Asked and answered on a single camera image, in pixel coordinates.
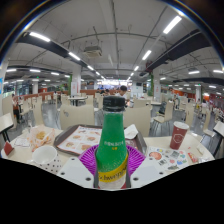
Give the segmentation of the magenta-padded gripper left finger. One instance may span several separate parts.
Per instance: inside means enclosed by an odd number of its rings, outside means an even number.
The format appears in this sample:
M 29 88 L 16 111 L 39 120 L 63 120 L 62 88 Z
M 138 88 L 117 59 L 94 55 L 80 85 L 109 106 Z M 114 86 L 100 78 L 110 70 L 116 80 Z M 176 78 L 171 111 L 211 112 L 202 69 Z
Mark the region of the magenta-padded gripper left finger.
M 94 145 L 78 157 L 71 157 L 58 173 L 58 176 L 84 188 L 98 187 L 98 170 Z

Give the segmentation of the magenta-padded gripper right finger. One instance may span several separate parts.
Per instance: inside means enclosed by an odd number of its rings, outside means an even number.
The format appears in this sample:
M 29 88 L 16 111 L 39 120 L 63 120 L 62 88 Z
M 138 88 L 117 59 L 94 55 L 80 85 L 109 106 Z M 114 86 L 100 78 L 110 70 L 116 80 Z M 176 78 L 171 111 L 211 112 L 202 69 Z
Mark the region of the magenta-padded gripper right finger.
M 140 188 L 166 176 L 154 158 L 146 157 L 139 150 L 128 146 L 126 174 L 127 188 Z

